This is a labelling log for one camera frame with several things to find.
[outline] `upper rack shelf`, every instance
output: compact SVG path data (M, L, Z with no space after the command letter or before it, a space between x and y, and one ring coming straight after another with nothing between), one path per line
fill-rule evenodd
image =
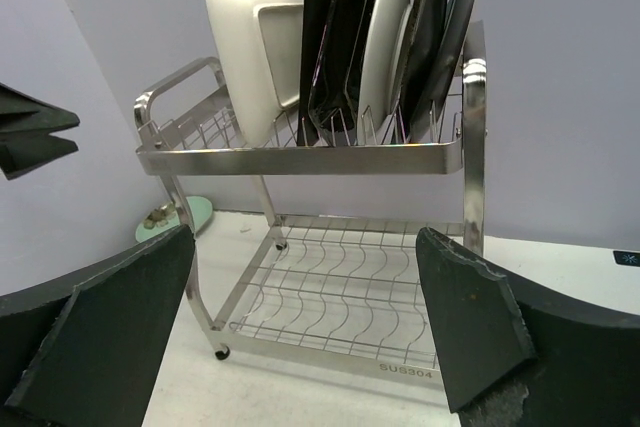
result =
M177 119L158 126L151 119L154 100L206 67L213 70L218 89ZM450 174L464 165L465 139L481 136L484 140L486 73L484 28L476 22L469 26L461 59L462 92L457 94L462 99L461 128L457 127L460 113L456 113L450 119L451 139L447 142L439 142L440 126L440 134L433 135L429 143L388 145L373 138L368 145L298 147L297 116L294 119L284 112L273 122L271 139L252 148L240 134L219 61L198 59L137 99L134 112L142 145L136 153L147 174L161 176ZM393 125L396 123L390 116L387 134ZM481 151L472 156L482 158L478 167L484 169L484 141L478 146Z

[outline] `lower rack shelf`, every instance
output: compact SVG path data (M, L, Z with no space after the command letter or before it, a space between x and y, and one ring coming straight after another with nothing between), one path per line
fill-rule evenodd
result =
M424 226L285 218L227 299L212 340L388 380L441 382L415 257Z

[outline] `white tabletop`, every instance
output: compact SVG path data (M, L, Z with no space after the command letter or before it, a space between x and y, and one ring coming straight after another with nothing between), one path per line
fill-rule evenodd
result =
M216 212L198 238L203 298L215 315L267 232L263 217ZM485 256L576 298L640 314L640 268L610 250L488 237ZM233 351L220 362L182 302L146 427L457 426L441 388L357 377Z

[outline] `light green tray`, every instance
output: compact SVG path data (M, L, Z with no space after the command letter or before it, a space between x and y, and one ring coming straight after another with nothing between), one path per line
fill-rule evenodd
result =
M209 199L195 196L187 197L187 202L189 202L189 207L191 207L191 212L193 213L197 234L213 217L213 204ZM149 240L162 232L166 232L167 230L176 227L179 223L180 220L177 215L173 219L169 220L167 225L163 227L156 226L153 229L145 229L142 222L140 222L136 229L136 240L138 242L144 242L145 240Z

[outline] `stainless steel frame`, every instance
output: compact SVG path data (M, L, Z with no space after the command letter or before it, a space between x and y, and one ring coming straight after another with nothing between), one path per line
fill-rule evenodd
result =
M160 177L181 222L193 228L178 175L251 175L270 225L215 320L202 301L194 258L186 294L217 353L237 348L384 379L441 382L413 249L418 230L430 225L483 251L487 71L481 22L469 27L461 65L461 116L453 117L451 138L443 143L435 142L440 127L431 143L378 145L374 138L359 146L296 147L296 119L284 113L265 146L247 147L214 58L192 62L138 98L138 158L148 174ZM158 127L150 114L153 101L207 67L218 89ZM388 135L394 125L389 119ZM262 177L442 175L460 169L460 224L278 215Z

